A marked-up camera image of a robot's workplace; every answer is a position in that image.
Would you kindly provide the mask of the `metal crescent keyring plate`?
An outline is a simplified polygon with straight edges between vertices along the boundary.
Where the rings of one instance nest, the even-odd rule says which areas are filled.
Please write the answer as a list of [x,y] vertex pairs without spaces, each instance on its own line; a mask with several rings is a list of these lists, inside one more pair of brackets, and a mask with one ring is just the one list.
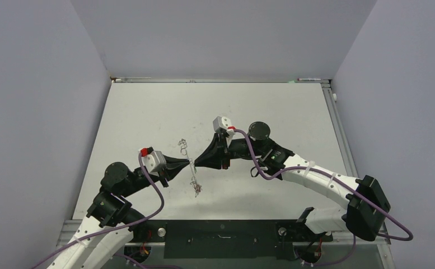
[[193,187],[195,192],[195,198],[199,196],[202,191],[202,186],[197,181],[197,169],[194,165],[194,160],[188,154],[188,144],[186,139],[182,138],[177,145],[180,148],[180,153],[189,161],[189,166],[191,170],[191,182],[190,185]]

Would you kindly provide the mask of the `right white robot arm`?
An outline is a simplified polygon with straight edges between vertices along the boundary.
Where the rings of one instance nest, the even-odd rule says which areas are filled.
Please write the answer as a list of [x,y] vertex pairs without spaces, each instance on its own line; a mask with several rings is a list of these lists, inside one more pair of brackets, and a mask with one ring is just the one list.
[[379,236],[391,206],[376,178],[341,175],[305,160],[273,141],[264,122],[252,123],[243,138],[234,139],[236,132],[229,123],[214,123],[211,143],[195,166],[220,170],[228,169],[233,159],[252,160],[263,178],[300,184],[335,202],[337,208],[305,210],[296,225],[304,240],[333,231],[349,231],[370,242]]

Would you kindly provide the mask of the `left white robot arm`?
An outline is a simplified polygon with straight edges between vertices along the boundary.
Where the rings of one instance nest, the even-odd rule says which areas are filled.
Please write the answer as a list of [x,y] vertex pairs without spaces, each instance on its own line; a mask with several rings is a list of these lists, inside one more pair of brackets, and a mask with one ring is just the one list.
[[[165,206],[157,183],[168,187],[190,161],[145,148],[138,154],[138,162],[134,170],[123,162],[114,162],[105,169],[99,192],[72,238],[44,258],[52,259],[49,268],[101,268],[127,242],[146,236],[146,222]],[[145,216],[126,198],[148,187],[156,191],[160,205]]]

